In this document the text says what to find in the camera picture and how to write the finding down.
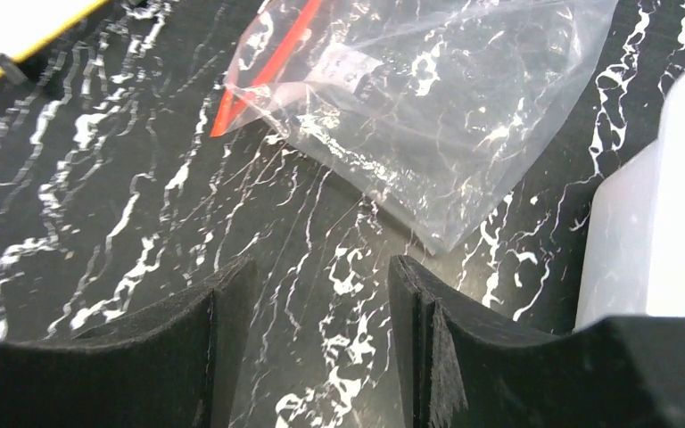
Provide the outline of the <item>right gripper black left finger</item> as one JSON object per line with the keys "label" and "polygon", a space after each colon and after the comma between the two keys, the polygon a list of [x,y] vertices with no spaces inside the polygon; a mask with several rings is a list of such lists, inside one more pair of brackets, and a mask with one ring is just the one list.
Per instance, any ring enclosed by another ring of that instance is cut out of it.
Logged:
{"label": "right gripper black left finger", "polygon": [[249,257],[68,340],[0,342],[0,427],[226,427],[257,287]]}

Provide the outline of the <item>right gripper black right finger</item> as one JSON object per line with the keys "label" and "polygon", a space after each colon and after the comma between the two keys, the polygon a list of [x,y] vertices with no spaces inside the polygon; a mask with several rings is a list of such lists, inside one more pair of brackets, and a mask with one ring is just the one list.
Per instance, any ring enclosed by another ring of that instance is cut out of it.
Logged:
{"label": "right gripper black right finger", "polygon": [[685,317],[544,333],[405,255],[387,288],[407,427],[685,427]]}

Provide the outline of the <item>clear zip bag orange zipper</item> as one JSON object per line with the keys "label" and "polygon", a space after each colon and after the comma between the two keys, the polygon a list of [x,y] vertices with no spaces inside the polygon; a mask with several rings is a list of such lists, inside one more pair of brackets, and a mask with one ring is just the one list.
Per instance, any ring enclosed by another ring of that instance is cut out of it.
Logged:
{"label": "clear zip bag orange zipper", "polygon": [[214,136],[261,120],[452,251],[580,98],[613,1],[268,1],[223,80]]}

